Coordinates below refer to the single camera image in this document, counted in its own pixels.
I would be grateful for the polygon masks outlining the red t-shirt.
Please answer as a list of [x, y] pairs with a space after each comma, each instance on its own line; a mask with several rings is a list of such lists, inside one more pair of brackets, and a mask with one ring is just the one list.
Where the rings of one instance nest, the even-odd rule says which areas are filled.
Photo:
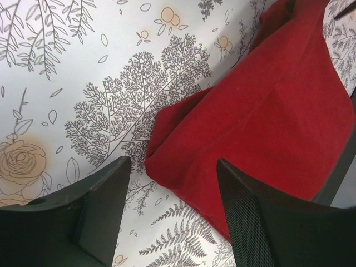
[[310, 201], [352, 133], [351, 99], [322, 35], [327, 1], [276, 1], [251, 52], [217, 85], [161, 110], [147, 175], [229, 237], [216, 164]]

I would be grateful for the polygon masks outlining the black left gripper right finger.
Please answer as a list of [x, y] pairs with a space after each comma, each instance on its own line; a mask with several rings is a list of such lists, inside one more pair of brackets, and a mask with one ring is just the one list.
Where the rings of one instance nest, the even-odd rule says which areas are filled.
[[355, 208], [304, 201], [225, 159], [217, 178], [237, 266], [354, 266]]

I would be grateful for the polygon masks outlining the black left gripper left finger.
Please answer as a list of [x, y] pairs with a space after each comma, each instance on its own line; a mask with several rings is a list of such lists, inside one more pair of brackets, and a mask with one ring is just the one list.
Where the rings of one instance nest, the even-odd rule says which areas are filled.
[[111, 266], [130, 173], [122, 156], [27, 205], [2, 207], [1, 265]]

